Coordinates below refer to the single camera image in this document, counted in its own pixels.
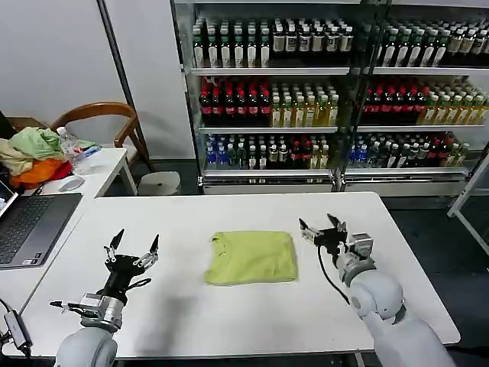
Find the plastic bottle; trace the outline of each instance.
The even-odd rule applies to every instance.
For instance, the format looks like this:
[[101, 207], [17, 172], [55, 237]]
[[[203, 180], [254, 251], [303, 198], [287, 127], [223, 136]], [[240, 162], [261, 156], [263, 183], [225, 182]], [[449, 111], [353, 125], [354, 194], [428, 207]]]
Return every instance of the plastic bottle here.
[[85, 153], [83, 149], [78, 145], [78, 140], [68, 133], [66, 128], [63, 126], [57, 129], [57, 133], [60, 136], [60, 147], [64, 153], [67, 161], [71, 164], [73, 168], [73, 173], [75, 174], [88, 174], [90, 171], [90, 166], [88, 161], [85, 159]]

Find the black cable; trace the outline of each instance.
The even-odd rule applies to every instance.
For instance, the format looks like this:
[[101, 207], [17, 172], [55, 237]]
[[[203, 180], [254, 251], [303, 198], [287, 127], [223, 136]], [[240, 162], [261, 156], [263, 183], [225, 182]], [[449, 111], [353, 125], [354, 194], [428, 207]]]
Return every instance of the black cable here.
[[321, 247], [322, 245], [318, 246], [318, 259], [319, 259], [319, 264], [321, 265], [321, 270], [322, 273], [324, 274], [326, 280], [331, 284], [331, 286], [338, 292], [340, 295], [343, 297], [343, 299], [346, 301], [347, 304], [350, 304], [350, 300], [348, 297], [346, 297], [346, 294], [343, 293], [341, 289], [339, 289], [336, 284], [334, 284], [331, 279], [329, 278], [328, 274], [326, 273], [326, 269], [324, 268], [324, 264], [322, 263], [322, 257], [321, 257]]

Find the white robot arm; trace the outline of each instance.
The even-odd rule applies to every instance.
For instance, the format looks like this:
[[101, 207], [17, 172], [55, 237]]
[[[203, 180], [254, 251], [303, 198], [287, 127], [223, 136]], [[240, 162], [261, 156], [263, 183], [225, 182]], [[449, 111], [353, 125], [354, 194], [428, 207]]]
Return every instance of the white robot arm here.
[[374, 240], [361, 233], [347, 241], [346, 223], [328, 217], [332, 229], [310, 228], [300, 219], [303, 237], [318, 248], [326, 247], [332, 256], [340, 280], [348, 287], [349, 303], [372, 335], [382, 366], [456, 367], [432, 328], [407, 313], [399, 282], [375, 268], [370, 257]]

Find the computer mouse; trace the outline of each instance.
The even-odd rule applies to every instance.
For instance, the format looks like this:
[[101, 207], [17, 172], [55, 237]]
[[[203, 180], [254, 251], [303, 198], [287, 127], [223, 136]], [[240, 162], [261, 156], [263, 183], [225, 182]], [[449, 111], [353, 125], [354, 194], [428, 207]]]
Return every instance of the computer mouse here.
[[66, 182], [62, 187], [60, 187], [58, 191], [64, 193], [66, 191], [75, 190], [78, 187], [82, 186], [84, 182], [85, 180], [83, 178], [79, 176], [73, 176], [73, 179]]

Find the orange cloth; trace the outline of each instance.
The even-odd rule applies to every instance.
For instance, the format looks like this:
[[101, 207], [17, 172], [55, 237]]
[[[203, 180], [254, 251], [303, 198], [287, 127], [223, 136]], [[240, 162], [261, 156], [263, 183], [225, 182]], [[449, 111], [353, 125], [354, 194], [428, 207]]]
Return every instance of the orange cloth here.
[[63, 161], [57, 161], [56, 159], [34, 161], [31, 170], [18, 176], [10, 177], [11, 185], [13, 187], [22, 185], [26, 190], [35, 189], [40, 183], [49, 180], [63, 163]]

